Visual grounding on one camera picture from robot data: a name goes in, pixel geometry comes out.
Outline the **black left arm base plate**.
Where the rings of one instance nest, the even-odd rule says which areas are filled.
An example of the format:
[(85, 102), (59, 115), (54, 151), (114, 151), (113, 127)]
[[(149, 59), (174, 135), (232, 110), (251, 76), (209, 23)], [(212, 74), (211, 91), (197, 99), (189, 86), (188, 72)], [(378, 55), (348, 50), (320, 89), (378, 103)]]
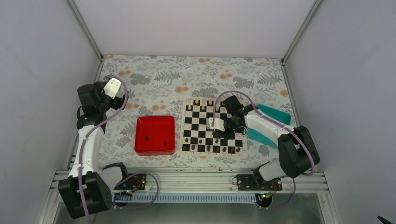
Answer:
[(128, 178), (121, 185), (118, 185), (115, 190), (120, 190), (122, 195), (132, 195), (136, 191), (145, 189), (146, 179), (146, 174), (134, 175)]

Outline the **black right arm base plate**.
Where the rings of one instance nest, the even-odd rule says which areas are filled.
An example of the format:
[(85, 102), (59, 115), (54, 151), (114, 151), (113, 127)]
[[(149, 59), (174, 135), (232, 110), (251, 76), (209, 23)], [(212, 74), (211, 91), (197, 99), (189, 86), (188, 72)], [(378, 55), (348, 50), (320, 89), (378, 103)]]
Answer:
[(239, 191), (271, 191), (283, 189), (280, 178), (265, 181), (262, 178), (256, 178), (254, 175), (248, 174), (236, 175), (231, 179), (231, 184), (237, 186)]

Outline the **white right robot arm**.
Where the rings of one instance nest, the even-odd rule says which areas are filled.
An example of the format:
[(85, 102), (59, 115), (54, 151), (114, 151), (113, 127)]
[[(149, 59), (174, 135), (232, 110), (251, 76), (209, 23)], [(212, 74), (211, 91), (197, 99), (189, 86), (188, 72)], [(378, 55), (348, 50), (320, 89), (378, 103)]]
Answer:
[(320, 156), (309, 130), (305, 126), (292, 127), (266, 115), (256, 105), (244, 106), (235, 95), (223, 102), (231, 117), (226, 119), (212, 115), (207, 127), (214, 138), (232, 139), (238, 129), (257, 131), (278, 149), (278, 159), (264, 163), (253, 170), (253, 184), (259, 190), (266, 189), (276, 178), (296, 178), (312, 175)]

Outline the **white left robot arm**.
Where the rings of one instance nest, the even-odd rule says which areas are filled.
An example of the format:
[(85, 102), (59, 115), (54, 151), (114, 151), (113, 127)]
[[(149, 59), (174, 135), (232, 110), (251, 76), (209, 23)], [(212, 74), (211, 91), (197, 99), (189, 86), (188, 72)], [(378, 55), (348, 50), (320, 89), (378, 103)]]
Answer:
[(80, 107), (77, 110), (78, 149), (68, 177), (58, 183), (59, 194), (71, 218), (90, 216), (110, 209), (112, 190), (126, 188), (130, 176), (122, 162), (106, 165), (101, 175), (99, 151), (109, 118), (106, 112), (120, 113), (128, 93), (117, 97), (122, 82), (110, 78), (78, 88)]

